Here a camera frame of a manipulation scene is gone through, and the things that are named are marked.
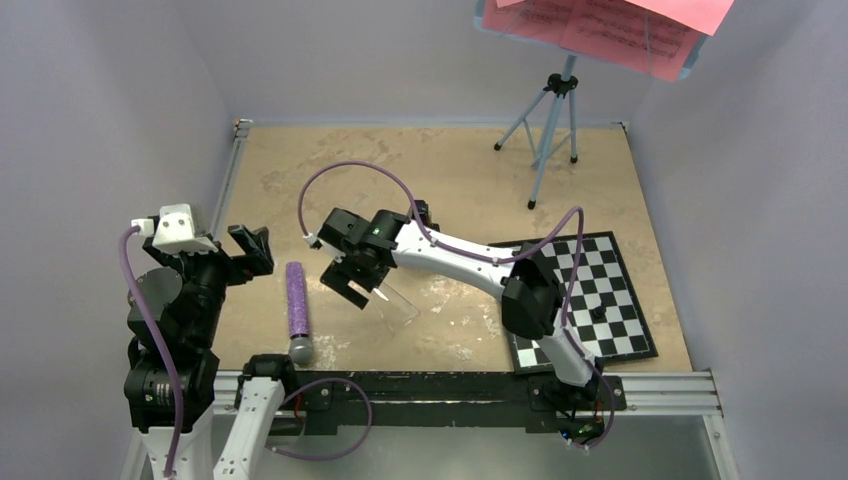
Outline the purple glitter microphone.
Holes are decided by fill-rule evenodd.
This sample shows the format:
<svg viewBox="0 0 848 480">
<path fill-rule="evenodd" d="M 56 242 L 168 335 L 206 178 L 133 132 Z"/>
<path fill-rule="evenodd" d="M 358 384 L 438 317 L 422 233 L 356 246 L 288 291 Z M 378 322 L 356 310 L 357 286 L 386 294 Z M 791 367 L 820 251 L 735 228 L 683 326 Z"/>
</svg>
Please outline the purple glitter microphone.
<svg viewBox="0 0 848 480">
<path fill-rule="evenodd" d="M 307 366 L 314 357 L 310 336 L 305 272 L 300 262 L 285 265 L 289 356 L 299 366 Z"/>
</svg>

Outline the black metronome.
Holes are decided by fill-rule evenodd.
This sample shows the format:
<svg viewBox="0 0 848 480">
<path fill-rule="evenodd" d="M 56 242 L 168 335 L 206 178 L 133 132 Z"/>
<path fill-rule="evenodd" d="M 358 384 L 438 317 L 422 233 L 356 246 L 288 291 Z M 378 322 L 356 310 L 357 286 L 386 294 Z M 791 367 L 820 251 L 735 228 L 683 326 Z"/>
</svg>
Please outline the black metronome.
<svg viewBox="0 0 848 480">
<path fill-rule="evenodd" d="M 428 203 L 424 200 L 416 199 L 410 208 L 409 215 L 413 219 L 417 218 L 427 229 L 439 229 L 439 226 L 433 222 Z"/>
</svg>

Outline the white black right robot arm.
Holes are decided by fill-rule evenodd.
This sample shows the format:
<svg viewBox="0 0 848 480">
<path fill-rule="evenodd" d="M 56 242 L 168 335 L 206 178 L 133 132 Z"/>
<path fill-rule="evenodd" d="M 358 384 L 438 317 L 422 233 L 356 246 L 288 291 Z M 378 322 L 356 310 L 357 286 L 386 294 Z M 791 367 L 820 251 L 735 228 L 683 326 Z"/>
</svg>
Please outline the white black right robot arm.
<svg viewBox="0 0 848 480">
<path fill-rule="evenodd" d="M 359 309 L 398 268 L 435 273 L 488 294 L 501 307 L 504 328 L 541 347 L 569 404 L 584 407 L 599 396 L 594 356 L 567 325 L 568 289 L 545 269 L 539 245 L 481 245 L 424 226 L 417 215 L 380 210 L 367 220 L 341 208 L 305 239 L 332 259 L 321 283 Z"/>
</svg>

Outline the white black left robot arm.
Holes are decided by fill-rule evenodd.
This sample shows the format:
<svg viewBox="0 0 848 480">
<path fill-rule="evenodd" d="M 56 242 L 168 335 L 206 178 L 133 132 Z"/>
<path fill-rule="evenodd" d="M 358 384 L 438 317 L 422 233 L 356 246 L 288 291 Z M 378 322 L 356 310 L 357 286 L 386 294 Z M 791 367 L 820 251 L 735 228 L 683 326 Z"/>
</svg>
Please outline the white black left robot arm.
<svg viewBox="0 0 848 480">
<path fill-rule="evenodd" d="M 208 253 L 170 257 L 146 239 L 144 250 L 160 266 L 137 277 L 127 243 L 140 231 L 130 227 L 118 244 L 133 333 L 124 383 L 132 427 L 157 479 L 250 479 L 276 412 L 295 402 L 300 383 L 288 355 L 252 356 L 237 377 L 236 418 L 222 452 L 214 456 L 219 359 L 212 343 L 227 289 L 273 273 L 269 231 L 230 226 L 229 235 L 243 251 L 235 257 L 218 242 Z"/>
</svg>

